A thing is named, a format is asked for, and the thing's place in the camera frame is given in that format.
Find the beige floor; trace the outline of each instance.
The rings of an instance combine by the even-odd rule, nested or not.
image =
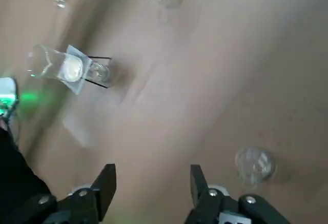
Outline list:
[[[182,223],[189,164],[235,197],[234,155],[261,145],[278,163],[256,192],[292,223],[325,220],[327,0],[0,0],[1,72],[22,100],[20,148],[53,193],[94,180],[115,162],[108,220]],[[111,56],[123,75],[75,96],[35,80],[35,44]]]

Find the clear plastic cup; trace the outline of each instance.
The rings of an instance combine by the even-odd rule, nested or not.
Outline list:
[[[33,47],[33,51],[29,53],[29,61],[32,66],[28,72],[36,78],[76,82],[83,74],[83,62],[79,57],[49,49],[43,45]]]
[[[254,188],[275,171],[275,161],[271,153],[260,147],[241,149],[236,154],[235,163],[242,182]]]

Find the small glass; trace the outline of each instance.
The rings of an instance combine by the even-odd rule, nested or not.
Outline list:
[[[271,153],[260,147],[241,149],[236,154],[235,163],[242,182],[254,188],[275,171],[275,161]]]
[[[97,62],[93,62],[91,64],[88,72],[88,78],[96,82],[105,83],[109,80],[109,77],[110,71],[107,66],[99,64]]]

